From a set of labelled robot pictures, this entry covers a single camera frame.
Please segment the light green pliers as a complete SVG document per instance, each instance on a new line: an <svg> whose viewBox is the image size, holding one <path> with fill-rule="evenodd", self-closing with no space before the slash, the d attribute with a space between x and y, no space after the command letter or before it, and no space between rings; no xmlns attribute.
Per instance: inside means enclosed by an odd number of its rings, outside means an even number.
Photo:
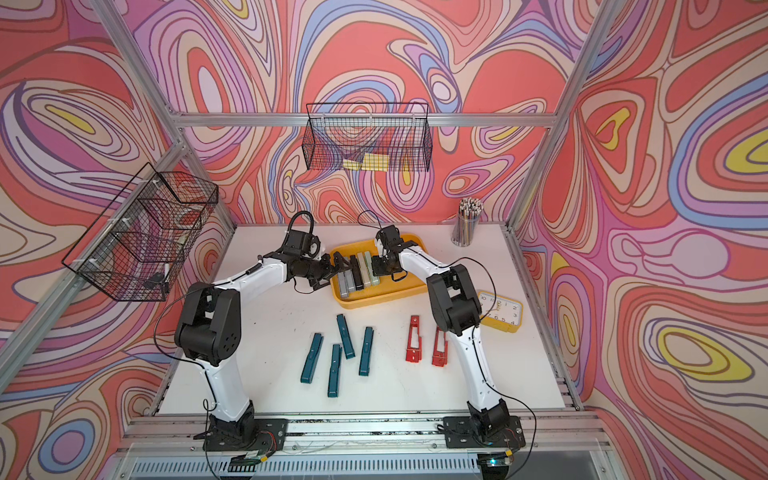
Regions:
<svg viewBox="0 0 768 480"><path fill-rule="evenodd" d="M372 255L370 251L364 252L364 259L369 273L370 283L372 286L378 286L380 284L380 278L375 274L373 269Z"/></svg>

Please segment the beige pruning pliers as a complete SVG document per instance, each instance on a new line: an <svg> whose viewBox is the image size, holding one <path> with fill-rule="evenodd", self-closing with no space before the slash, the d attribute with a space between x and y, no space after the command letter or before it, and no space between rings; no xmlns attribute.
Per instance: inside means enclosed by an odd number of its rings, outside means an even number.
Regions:
<svg viewBox="0 0 768 480"><path fill-rule="evenodd" d="M363 253L358 252L356 254L356 259L359 263L359 269L360 269L361 278L363 281L363 288L364 289L369 288L372 285L372 283L371 283L370 275L368 273L368 268L367 268L367 264L366 264Z"/></svg>

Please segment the yellow plastic storage tray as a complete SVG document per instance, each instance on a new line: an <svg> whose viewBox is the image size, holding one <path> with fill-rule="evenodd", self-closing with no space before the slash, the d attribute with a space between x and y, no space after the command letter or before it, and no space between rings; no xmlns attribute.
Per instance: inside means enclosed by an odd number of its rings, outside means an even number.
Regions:
<svg viewBox="0 0 768 480"><path fill-rule="evenodd" d="M335 253L339 253L346 259L353 254L365 252L369 252L371 256L378 254L373 239L340 245L329 251L331 256ZM380 280L378 285L365 287L361 291L349 293L345 298L343 298L340 293L338 281L336 279L332 280L331 288L336 302L342 308L348 310L400 300L427 292L425 283L413 274L409 274L405 279L398 282L394 282L390 277L384 277Z"/></svg>

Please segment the grey pruning pliers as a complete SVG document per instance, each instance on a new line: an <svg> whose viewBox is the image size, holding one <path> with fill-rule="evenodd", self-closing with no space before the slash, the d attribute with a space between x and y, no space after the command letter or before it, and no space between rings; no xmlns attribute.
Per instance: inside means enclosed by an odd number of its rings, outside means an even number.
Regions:
<svg viewBox="0 0 768 480"><path fill-rule="evenodd" d="M347 289L349 293L354 293L356 291L356 285L353 277L353 273L351 270L347 270L345 272L345 278L347 282Z"/></svg>
<svg viewBox="0 0 768 480"><path fill-rule="evenodd" d="M346 279L346 273L340 272L338 275L339 294L341 299L347 299L349 296L349 288Z"/></svg>

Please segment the black pruning pliers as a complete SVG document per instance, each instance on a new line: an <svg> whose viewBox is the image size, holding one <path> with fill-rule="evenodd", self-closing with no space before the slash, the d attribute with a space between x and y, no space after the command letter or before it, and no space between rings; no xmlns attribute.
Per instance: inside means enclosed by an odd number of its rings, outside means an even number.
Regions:
<svg viewBox="0 0 768 480"><path fill-rule="evenodd" d="M364 281L362 277L362 271L360 268L360 263L356 255L352 255L349 258L350 266L351 266L351 272L353 276L353 282L355 286L356 291L361 291L364 289Z"/></svg>

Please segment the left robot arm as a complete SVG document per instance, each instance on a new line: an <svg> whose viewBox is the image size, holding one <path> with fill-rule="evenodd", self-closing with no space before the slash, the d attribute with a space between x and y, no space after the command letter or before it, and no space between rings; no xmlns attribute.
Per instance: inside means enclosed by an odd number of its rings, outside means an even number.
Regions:
<svg viewBox="0 0 768 480"><path fill-rule="evenodd" d="M321 249L311 232L288 231L276 250L260 256L242 272L218 283L198 282L188 291L174 334L184 357L203 369L214 405L210 415L235 423L252 407L245 393L236 351L241 341L243 303L296 278L317 291L330 284L350 263Z"/></svg>

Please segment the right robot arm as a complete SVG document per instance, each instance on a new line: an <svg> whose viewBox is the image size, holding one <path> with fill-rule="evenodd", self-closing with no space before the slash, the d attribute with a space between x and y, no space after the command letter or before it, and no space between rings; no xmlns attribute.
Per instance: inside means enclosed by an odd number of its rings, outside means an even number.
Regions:
<svg viewBox="0 0 768 480"><path fill-rule="evenodd" d="M442 263L414 241L406 241L399 229L388 225L376 233L378 254L372 257L378 276L411 274L427 286L436 326L445 333L458 354L468 388L471 428L476 438L487 442L507 429L510 414L496 390L482 345L482 306L468 269L458 263Z"/></svg>

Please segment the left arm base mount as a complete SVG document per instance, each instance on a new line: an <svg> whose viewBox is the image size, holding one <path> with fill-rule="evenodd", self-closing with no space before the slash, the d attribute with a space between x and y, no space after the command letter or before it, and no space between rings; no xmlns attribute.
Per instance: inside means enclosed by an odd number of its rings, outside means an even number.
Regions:
<svg viewBox="0 0 768 480"><path fill-rule="evenodd" d="M196 439L203 440L206 452L270 453L283 449L287 427L288 420L284 418L244 417L239 421L224 421L210 415L206 432Z"/></svg>

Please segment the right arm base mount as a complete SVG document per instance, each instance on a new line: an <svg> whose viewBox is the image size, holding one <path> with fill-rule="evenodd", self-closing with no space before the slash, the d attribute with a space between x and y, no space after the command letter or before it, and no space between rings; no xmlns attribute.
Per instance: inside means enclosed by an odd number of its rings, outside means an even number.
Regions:
<svg viewBox="0 0 768 480"><path fill-rule="evenodd" d="M505 422L492 425L490 430L470 416L446 416L436 429L448 449L502 448L515 452L527 445L518 416L508 416Z"/></svg>

